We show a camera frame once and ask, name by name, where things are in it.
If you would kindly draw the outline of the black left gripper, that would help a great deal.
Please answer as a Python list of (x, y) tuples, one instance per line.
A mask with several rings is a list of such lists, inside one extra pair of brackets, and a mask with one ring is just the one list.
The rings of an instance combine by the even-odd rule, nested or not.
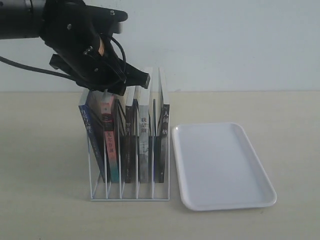
[(47, 0), (39, 36), (57, 54), (50, 63), (80, 87), (124, 96), (127, 87), (148, 89), (151, 76), (118, 58), (111, 44), (114, 26), (128, 19), (122, 10), (82, 0)]

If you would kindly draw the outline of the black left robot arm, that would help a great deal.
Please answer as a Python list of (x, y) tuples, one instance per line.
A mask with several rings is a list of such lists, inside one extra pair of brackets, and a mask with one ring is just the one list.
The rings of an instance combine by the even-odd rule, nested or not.
[(117, 55), (114, 34), (128, 19), (125, 11), (88, 5), (82, 0), (3, 0), (0, 37), (40, 38), (53, 49), (51, 70), (24, 65), (5, 57), (2, 63), (27, 71), (66, 78), (78, 86), (123, 96), (131, 86), (147, 89), (151, 75)]

